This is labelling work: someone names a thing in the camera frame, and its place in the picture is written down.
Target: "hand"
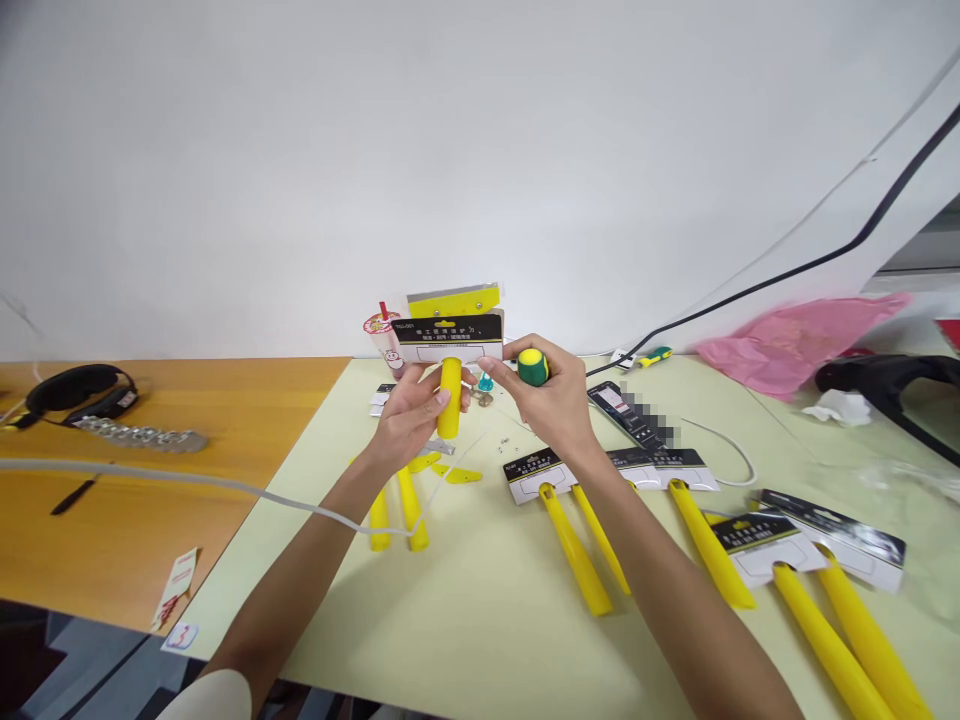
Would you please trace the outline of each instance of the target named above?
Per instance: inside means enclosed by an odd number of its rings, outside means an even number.
[[[423,377],[428,365],[408,365],[403,377],[390,393],[380,424],[361,455],[386,477],[405,466],[423,449],[437,429],[437,416],[450,402],[450,392],[441,390],[441,368]],[[463,381],[476,385],[477,378],[463,368]],[[470,407],[470,392],[460,393],[460,412]]]
[[[499,360],[480,358],[480,367],[513,396],[520,417],[561,457],[581,448],[599,447],[590,424],[583,360],[539,335],[504,345],[503,357],[515,360],[527,348],[536,348],[547,358],[550,379],[540,387],[527,385]]]

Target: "black eye mask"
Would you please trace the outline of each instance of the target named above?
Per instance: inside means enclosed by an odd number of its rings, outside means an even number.
[[[940,355],[866,355],[839,358],[817,371],[822,392],[856,391],[893,422],[944,459],[960,467],[960,452],[941,442],[903,413],[900,394],[919,378],[960,389],[960,360]]]
[[[127,385],[120,384],[120,376],[127,379]],[[133,378],[113,365],[81,365],[47,378],[30,391],[25,405],[30,415],[41,419],[51,410],[75,408],[110,388],[115,389],[54,424],[74,427],[75,423],[88,415],[115,420],[133,407],[140,395]]]

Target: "orange wooden desk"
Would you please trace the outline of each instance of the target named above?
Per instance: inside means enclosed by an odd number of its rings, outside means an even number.
[[[116,363],[142,397],[120,422],[196,430],[199,453],[117,448],[38,423],[0,432],[0,457],[136,465],[231,478],[273,478],[348,358]],[[42,363],[43,377],[81,363]],[[0,416],[36,384],[30,364],[0,364]],[[218,488],[102,476],[63,515],[50,511],[89,475],[0,471],[0,598],[146,631],[173,560],[200,548],[195,593],[256,497]],[[181,600],[161,633],[173,626]]]

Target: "plastic bag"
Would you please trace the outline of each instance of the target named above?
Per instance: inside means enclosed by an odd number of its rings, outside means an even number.
[[[887,297],[814,300],[775,310],[736,337],[707,340],[697,352],[725,375],[764,395],[789,402],[821,363],[832,360],[910,304],[909,293]]]
[[[960,573],[955,571],[960,567],[960,470],[889,460],[820,470],[810,481],[833,499],[824,504],[907,543],[901,594],[927,617],[960,633]]]

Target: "person's right hand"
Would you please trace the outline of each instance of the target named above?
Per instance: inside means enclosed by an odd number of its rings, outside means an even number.
[[[504,345],[503,357],[515,360],[527,348],[547,358],[550,379],[540,387],[527,385],[499,360],[482,357],[479,365],[513,396],[520,417],[541,440],[564,457],[582,448],[599,447],[587,407],[586,367],[583,360],[539,335],[527,335]]]

